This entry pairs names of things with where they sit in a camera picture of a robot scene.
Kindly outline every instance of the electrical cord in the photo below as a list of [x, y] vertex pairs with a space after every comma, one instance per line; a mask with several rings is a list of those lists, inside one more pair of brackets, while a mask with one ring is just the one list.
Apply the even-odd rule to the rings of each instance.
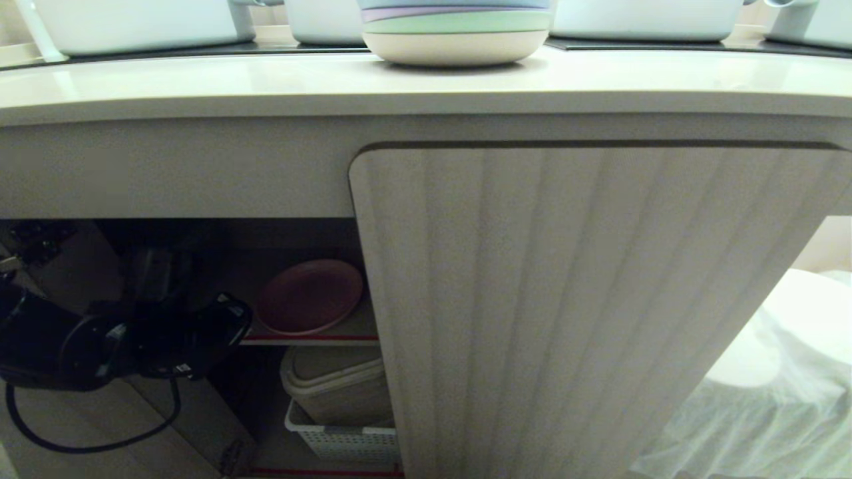
[[92, 453], [104, 453], [106, 451], [112, 451], [115, 449], [120, 449], [121, 447], [127, 447], [131, 444], [136, 444], [139, 441], [144, 441], [147, 438], [156, 435], [160, 431], [169, 427], [172, 423], [177, 419], [178, 414], [181, 413], [181, 392], [177, 389], [177, 380], [174, 378], [170, 379], [171, 384], [171, 396], [174, 400], [174, 407], [172, 409], [171, 416], [165, 420], [161, 425], [155, 427], [152, 430], [149, 430], [146, 433], [139, 434], [138, 436], [131, 437], [130, 439], [125, 439], [124, 441], [114, 442], [112, 444], [105, 444], [103, 446], [93, 446], [93, 447], [67, 447], [60, 446], [59, 444], [54, 444], [53, 442], [42, 439], [37, 436], [36, 433], [32, 432], [32, 430], [27, 427], [24, 423], [24, 419], [20, 416], [18, 412], [18, 405], [14, 399], [14, 386], [12, 384], [6, 383], [6, 407], [9, 409], [9, 416], [12, 418], [12, 422], [18, 428], [21, 434], [23, 434], [30, 441], [38, 444], [38, 446], [44, 447], [45, 449], [49, 449], [51, 451], [57, 453], [65, 453], [65, 454], [92, 454]]

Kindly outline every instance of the stacked bowls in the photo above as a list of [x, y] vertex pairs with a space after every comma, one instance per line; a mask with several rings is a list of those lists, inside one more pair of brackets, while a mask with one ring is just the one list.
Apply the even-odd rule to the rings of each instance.
[[364, 42], [387, 61], [488, 66], [529, 56], [547, 38], [550, 0], [358, 0]]

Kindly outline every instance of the basket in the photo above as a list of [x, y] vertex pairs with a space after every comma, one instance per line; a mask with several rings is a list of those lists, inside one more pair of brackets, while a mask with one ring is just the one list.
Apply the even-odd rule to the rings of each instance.
[[382, 351], [375, 346], [289, 348], [281, 383], [312, 424], [364, 427], [394, 420]]
[[323, 460], [384, 464], [400, 462], [400, 448], [396, 443], [394, 428], [317, 425], [295, 401], [291, 401], [287, 409], [285, 427], [297, 432], [314, 454]]

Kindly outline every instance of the plastic container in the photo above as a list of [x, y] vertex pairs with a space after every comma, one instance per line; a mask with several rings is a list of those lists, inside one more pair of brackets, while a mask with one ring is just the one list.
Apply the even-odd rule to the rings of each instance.
[[766, 0], [780, 9], [766, 38], [834, 49], [852, 49], [852, 1]]
[[743, 0], [558, 0], [550, 34], [599, 40], [717, 42], [731, 34], [742, 5]]
[[254, 38], [248, 5], [283, 0], [16, 0], [46, 61], [245, 42]]
[[400, 462], [396, 429], [332, 427], [314, 424], [308, 415], [291, 401], [284, 426], [296, 432], [320, 459], [348, 462], [394, 464]]
[[388, 381], [377, 347], [294, 347], [281, 361], [287, 393], [316, 423], [392, 424]]
[[363, 45], [355, 0], [287, 0], [287, 19], [300, 43]]

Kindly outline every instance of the countertop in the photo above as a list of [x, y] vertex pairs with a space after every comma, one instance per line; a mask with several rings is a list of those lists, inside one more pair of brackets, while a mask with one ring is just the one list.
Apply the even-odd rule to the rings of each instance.
[[852, 118], [852, 61], [698, 51], [565, 52], [471, 70], [371, 54], [168, 58], [0, 72], [0, 126], [96, 120], [501, 113]]

